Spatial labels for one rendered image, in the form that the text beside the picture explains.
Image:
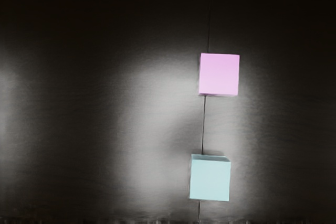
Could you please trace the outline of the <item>pink block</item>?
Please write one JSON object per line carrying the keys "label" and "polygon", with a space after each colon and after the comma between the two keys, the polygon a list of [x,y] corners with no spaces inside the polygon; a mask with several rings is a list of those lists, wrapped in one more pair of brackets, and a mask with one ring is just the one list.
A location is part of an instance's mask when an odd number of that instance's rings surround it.
{"label": "pink block", "polygon": [[198,93],[202,95],[238,95],[240,55],[200,55]]}

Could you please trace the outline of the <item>light blue block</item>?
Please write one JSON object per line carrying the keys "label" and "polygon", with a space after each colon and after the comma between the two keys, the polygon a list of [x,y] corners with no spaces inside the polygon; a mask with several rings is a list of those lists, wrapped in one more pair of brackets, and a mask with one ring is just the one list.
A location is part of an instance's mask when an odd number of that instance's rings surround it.
{"label": "light blue block", "polygon": [[227,157],[191,155],[190,199],[229,201],[230,176]]}

